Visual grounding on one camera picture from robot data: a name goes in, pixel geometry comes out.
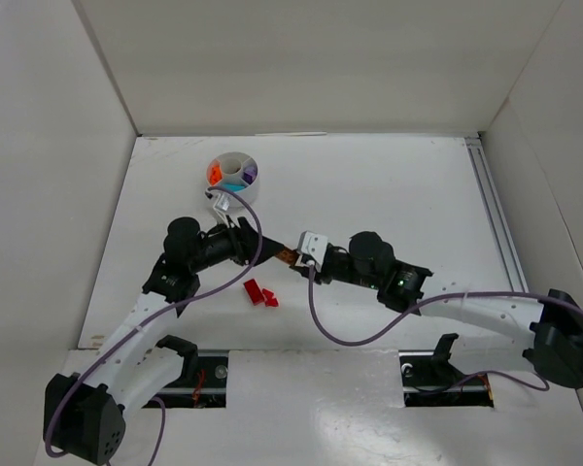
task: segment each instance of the wire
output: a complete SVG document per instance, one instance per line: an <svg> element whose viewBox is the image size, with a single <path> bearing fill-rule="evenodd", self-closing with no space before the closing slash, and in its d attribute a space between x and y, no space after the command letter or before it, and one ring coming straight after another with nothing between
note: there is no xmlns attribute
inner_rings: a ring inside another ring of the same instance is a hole
<svg viewBox="0 0 583 466"><path fill-rule="evenodd" d="M159 433L157 434L157 440L155 441L154 452L152 453L152 458L147 463L147 466L152 466L154 464L155 458L157 457L157 452L159 451L159 446L162 443L162 437L164 436L164 427L166 427L166 406L161 398L155 396L152 398L159 405L159 409L162 411L162 421L159 424Z"/></svg>
<svg viewBox="0 0 583 466"><path fill-rule="evenodd" d="M322 332L322 334L325 337L327 337L329 340L336 343L337 345L341 345L343 347L362 347L362 346L367 345L369 343L375 342L379 338L386 335L391 329L393 329L393 327L398 325L402 320L404 320L405 318L407 318L411 314L416 313L424 306L427 306L428 304L431 304L431 303L435 303L436 301L443 301L443 300L449 300L449 299L464 299L464 298L525 298L525 299L534 299L534 300L539 301L541 303L547 303L547 304L553 304L556 306L561 306L561 307L565 308L566 310L571 311L571 312L583 317L583 310L581 308L579 308L578 306L574 306L573 304L562 301L561 299L553 298L551 296L544 296L543 294L527 293L527 292L521 292L521 291L472 291L472 292L468 292L468 293L446 293L446 294L440 294L438 296L432 296L431 298L424 299L423 301L419 301L417 304L411 306L406 311L401 313L399 316L394 318L385 328L380 330L375 335L372 335L368 338L365 338L364 340L350 342L350 341L341 340L340 338L335 337L330 332L328 332L324 328L322 323L320 322L320 319L318 318L318 314L317 314L316 309L315 309L315 301L313 298L313 288L314 288L313 280L314 279L315 279L315 266L311 265L309 267L309 310L311 311L311 317L313 318L313 322L318 327L318 330L320 330L320 332ZM476 372L474 374L469 374L468 376L464 377L461 381L456 382L449 387L439 388L439 389L434 390L434 391L425 390L424 393L425 394L443 393L444 391L449 390L450 388L460 386L463 383L467 383L468 381L470 381L471 379L474 379L477 376L485 376L487 374L494 374L496 376L504 377L506 379L511 380L512 382L519 383L520 385L531 388L532 390L548 391L551 388L548 381L546 381L544 378L542 378L538 374L535 374L535 375L542 381L542 383L543 383L542 387L540 387L539 385L533 385L532 383L522 381L521 379L518 379L514 376L510 376L509 374L505 374L503 372L489 370L489 371L479 371L479 372Z"/></svg>
<svg viewBox="0 0 583 466"><path fill-rule="evenodd" d="M405 318L410 316L413 313L416 313L424 306L428 304L435 303L436 301L443 301L449 299L464 299L464 298L525 298L525 299L533 299L539 301L541 303L546 304L553 304L556 306L560 306L565 308L568 311L571 311L579 316L583 317L583 310L578 306L573 304L567 303L562 301L561 299L553 298L551 296L544 296L543 294L535 294L535 293L527 293L523 291L469 291L468 293L446 293L446 294L439 294L437 296L432 296L430 298L424 299L423 301L419 301L417 304L411 306L406 311L401 313L399 316L394 318L385 328L380 330L375 335L372 335L368 338L363 340L358 340L355 342L349 342L346 340L341 340L340 338L335 337L330 332L328 332L320 319L318 318L318 314L315 310L315 302L313 299L313 280L315 279L315 266L310 266L309 268L309 310L311 311L311 317L313 318L313 322L318 327L318 330L322 332L322 334L327 337L332 342L336 343L337 345L341 345L343 347L362 347L369 343L373 343L376 340L380 339L381 337L385 336L393 327L398 325L401 321Z"/></svg>
<svg viewBox="0 0 583 466"><path fill-rule="evenodd" d="M548 391L551 389L551 385L548 383L548 381L536 373L533 373L533 374L542 381L542 386L534 385L532 383L523 381L522 379L518 379L517 377L510 376L509 374L506 374L504 372L493 371L493 370L479 371L479 372L474 372L473 374L468 374L467 376L463 377L461 380L457 381L456 383L449 385L449 386L444 386L442 388L437 388L436 390L420 390L416 386L413 386L413 388L419 390L419 392L424 394L424 395L438 395L440 393L446 392L447 390L451 390L452 388L464 386L464 384L467 383L468 381L475 379L477 377L487 376L488 374L494 374L496 376L503 377L505 379L509 379L512 382L519 383L520 385L526 386L527 388L530 388L531 390ZM490 387L488 385L486 385L485 382L484 382L484 386L486 386L486 388L488 390L490 390Z"/></svg>
<svg viewBox="0 0 583 466"><path fill-rule="evenodd" d="M56 407L54 414L51 416L50 424L48 425L48 430L46 432L46 441L45 441L46 454L49 457L59 458L59 457L62 457L62 456L67 454L67 451L54 451L53 449L51 449L51 438L53 437L53 433L54 433L54 430L56 428L56 425L58 424L58 420L60 419L60 415L62 414L63 410L67 406L67 403L69 403L69 400L71 399L71 397L74 395L74 393L76 393L78 388L80 388L80 386L85 382L85 380L93 372L95 372L105 361L107 361L115 352L117 352L120 347L125 345L125 343L127 343L131 338L133 338L134 335L138 334L138 332L139 332L138 327L144 327L145 325L148 325L152 320L162 316L163 314L168 313L169 311L172 311L176 308L179 308L180 306L184 306L184 305L193 303L195 301L199 301L201 299L209 298L210 296L213 296L214 294L219 293L219 292L223 291L224 289L229 288L233 284L242 280L242 278L244 276L246 276L246 274L248 274L251 271L251 269L255 266L255 264L257 263L259 256L261 254L261 248L263 246L263 231L261 229L261 223L259 222L259 219L257 217L256 212L244 199L242 199L240 196L238 196L233 191L230 191L230 190L225 189L225 188L220 187L220 186L210 186L210 187L208 187L208 190L222 191L222 192L230 195L231 197L235 198L235 200L237 200L240 204L242 204L242 206L244 206L246 208L246 210L249 212L249 214L251 214L251 216L253 217L253 220L255 221L255 227L257 228L257 250L255 252L255 256L253 257L253 259L251 259L251 262L248 264L248 266L246 268L244 268L244 270L242 270L242 272L240 272L238 275L236 275L233 279L229 280L227 283L222 284L222 285L218 286L217 288L206 291L202 294L192 296L191 298L185 299L183 301L179 301L177 303L171 303L168 306L160 309L159 311L156 311L155 313L151 314L149 317L145 318L142 322L140 322L140 325L138 325L137 328L135 328L132 331L130 331L129 333L127 333L113 347L108 349L108 351L106 351L104 354L99 356L99 358L95 362L93 362L91 364L91 366L88 369L86 369L86 371L76 380L76 382L71 386L71 388L69 388L69 390L67 390L67 393L65 393L65 396L63 396L62 400L60 400L60 403L58 403L58 406ZM162 432L163 432L163 423L162 423L162 428L160 429L160 436L158 438L158 443L156 445L156 450L154 451L154 454L157 454L157 448L159 447L159 442L161 442ZM152 458L152 461L150 461L149 466L151 466L153 464L153 459L154 458Z"/></svg>
<svg viewBox="0 0 583 466"><path fill-rule="evenodd" d="M488 398L490 398L490 401L493 401L493 398L494 398L493 389L490 387L490 381L488 380L488 376L486 375L486 376L477 376L477 377L484 384L484 388L486 388L486 392L488 393Z"/></svg>
<svg viewBox="0 0 583 466"><path fill-rule="evenodd" d="M198 384L194 388L192 392L192 401L194 402L194 408L196 408L196 404L198 403L198 399L201 397L201 389L203 388L203 384L205 383L205 369L201 369L197 374L198 377Z"/></svg>

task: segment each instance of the round container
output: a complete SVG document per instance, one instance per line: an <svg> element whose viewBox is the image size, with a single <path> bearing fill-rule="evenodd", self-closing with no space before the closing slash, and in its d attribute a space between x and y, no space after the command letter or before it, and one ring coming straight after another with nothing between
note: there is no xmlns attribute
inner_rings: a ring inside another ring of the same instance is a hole
<svg viewBox="0 0 583 466"><path fill-rule="evenodd" d="M221 170L222 179L215 184L210 184L210 178L215 170L215 167L219 167ZM252 183L247 180L250 177L245 173L249 170L254 170L256 175ZM244 199L246 202L251 204L255 199L257 199L257 193L259 191L259 169L257 163L252 157L244 152L226 152L210 162L205 172L205 181L207 185L222 186L238 186L235 192L238 196ZM229 200L229 205L231 207L242 207L236 199L231 198Z"/></svg>

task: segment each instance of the white table surface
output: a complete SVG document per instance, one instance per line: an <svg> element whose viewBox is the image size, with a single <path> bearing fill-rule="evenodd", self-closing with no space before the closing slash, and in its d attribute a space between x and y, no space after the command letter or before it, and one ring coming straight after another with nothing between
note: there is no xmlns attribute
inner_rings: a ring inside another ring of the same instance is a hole
<svg viewBox="0 0 583 466"><path fill-rule="evenodd" d="M203 228L213 226L203 196L204 171L216 155L235 150L253 156L259 166L254 207L266 235L295 246L299 233L311 229L345 247L353 234L375 230L403 260L450 271L477 289L508 287L461 138L140 138L82 348L100 345L131 309L172 219L194 216ZM238 271L221 264L203 272L201 291ZM583 465L583 414L573 390L554 386L537 393L491 378L493 410L402 408L393 353L332 352L334 344L309 316L307 282L283 263L270 261L250 277L274 290L281 307L253 307L237 284L189 306L173 330L202 349L241 351L231 354L227 408L171 410L155 466ZM394 317L370 290L341 283L316 289L325 325L342 338L366 337ZM484 335L454 321L411 317L373 347L433 348L440 335L454 331ZM298 349L309 352L285 351ZM372 359L363 362L368 354ZM91 357L92 351L72 351L65 373ZM158 422L159 412L151 410L130 420L113 465L147 464ZM36 461L80 464L73 457L49 460L41 451Z"/></svg>
<svg viewBox="0 0 583 466"><path fill-rule="evenodd" d="M80 348L95 348L134 305L162 251L166 226L194 216L203 229L205 169L217 155L243 151L259 167L254 208L264 233L293 248L304 230L348 246L378 232L395 256L477 289L507 289L478 184L462 138L398 135L140 138L134 148L92 293ZM239 272L224 263L199 274L211 289ZM272 259L248 278L273 290L281 307L253 307L241 283L190 306L174 329L203 349L334 349L307 308L307 281ZM341 338L375 333L395 313L375 291L342 283L316 290L318 311ZM429 349L443 333L483 331L443 319L409 318L374 348Z"/></svg>
<svg viewBox="0 0 583 466"><path fill-rule="evenodd" d="M64 374L93 357L71 351ZM572 390L491 376L493 409L402 408L398 367L394 350L232 351L226 408L169 410L154 466L583 466ZM129 419L113 466L146 465L159 422L159 410ZM35 462L87 464L43 446Z"/></svg>

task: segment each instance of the red object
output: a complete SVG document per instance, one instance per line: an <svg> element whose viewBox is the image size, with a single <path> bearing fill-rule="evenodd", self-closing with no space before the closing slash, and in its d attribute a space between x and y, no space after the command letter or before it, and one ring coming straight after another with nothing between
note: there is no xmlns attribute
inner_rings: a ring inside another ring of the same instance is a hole
<svg viewBox="0 0 583 466"><path fill-rule="evenodd" d="M265 296L265 307L266 308L278 308L279 307L279 300L276 299L274 293L269 289L263 289L263 296Z"/></svg>
<svg viewBox="0 0 583 466"><path fill-rule="evenodd" d="M266 308L278 308L279 307L279 300L276 298L270 298L265 300L265 307Z"/></svg>
<svg viewBox="0 0 583 466"><path fill-rule="evenodd" d="M201 389L203 388L203 384L205 383L205 369L201 369L201 371L196 374L198 377L198 384L194 388L192 392L192 401L194 401L194 406L198 403L198 399L201 397Z"/></svg>
<svg viewBox="0 0 583 466"><path fill-rule="evenodd" d="M249 293L251 301L253 301L253 306L265 301L261 289L259 289L259 285L255 279L250 279L247 282L244 282L244 287L246 288L246 292Z"/></svg>
<svg viewBox="0 0 583 466"><path fill-rule="evenodd" d="M215 165L212 167L212 174L210 175L210 185L214 185L223 179L223 172L221 172L221 166Z"/></svg>

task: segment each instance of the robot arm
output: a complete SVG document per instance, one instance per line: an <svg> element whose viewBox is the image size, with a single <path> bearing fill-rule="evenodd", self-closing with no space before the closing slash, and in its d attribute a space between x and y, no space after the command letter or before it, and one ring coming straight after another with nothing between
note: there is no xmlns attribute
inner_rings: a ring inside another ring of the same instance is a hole
<svg viewBox="0 0 583 466"><path fill-rule="evenodd" d="M397 260L392 246L374 232L353 236L349 250L331 245L323 235L305 232L293 259L291 267L304 277L309 278L309 267L315 268L315 283L336 280L376 289L378 301L399 313L409 312L424 296L468 292L462 283ZM448 361L460 373L490 368L529 371L551 383L581 388L583 316L560 305L575 305L567 293L551 289L549 297L555 303L454 297L435 300L414 314L450 318L495 332L495 337L483 338L443 335L433 357Z"/></svg>
<svg viewBox="0 0 583 466"><path fill-rule="evenodd" d="M168 303L194 296L199 288L200 271L228 259L244 265L255 256L257 232L244 218L239 218L235 225L222 214L222 201L221 197L216 200L219 206L216 213L223 223L208 232L201 231L193 218L171 222L164 253L143 285L136 306L99 353L105 354L134 329L138 333L85 382L79 381L78 374L71 377L58 374L48 384L44 439L65 394L76 382L82 382L58 417L51 435L52 446L93 464L106 464L123 438L125 419L169 383L192 378L196 345L169 335L186 306L155 318L145 327L139 325ZM327 237L311 232L302 234L297 250L262 238L256 265L273 256L307 278L309 266L314 266L316 283L337 280L376 289L378 301L400 313L409 310L424 295L463 291L459 283L440 280L429 269L397 260L391 245L372 232L352 237L349 250L331 245ZM572 302L564 293L554 290L551 293ZM583 386L583 320L558 306L504 299L483 302L448 299L434 302L416 314L463 321L506 337L494 347L488 345L488 338L465 342L455 334L443 335L434 356L449 360L460 371L473 372L476 364L487 368L491 359L497 369L528 370L563 386Z"/></svg>
<svg viewBox="0 0 583 466"><path fill-rule="evenodd" d="M51 445L93 464L107 464L122 441L125 420L168 384L189 381L196 368L196 345L169 335L186 306L162 314L143 327L141 322L169 303L193 297L199 288L198 272L228 259L246 264L255 257L257 244L257 232L242 217L238 225L227 218L208 232L200 231L194 218L171 222L164 253L143 285L135 307L99 353L107 353L134 329L138 333L77 388L60 413ZM280 243L262 238L256 265L283 248ZM57 374L48 384L44 440L54 413L79 377Z"/></svg>

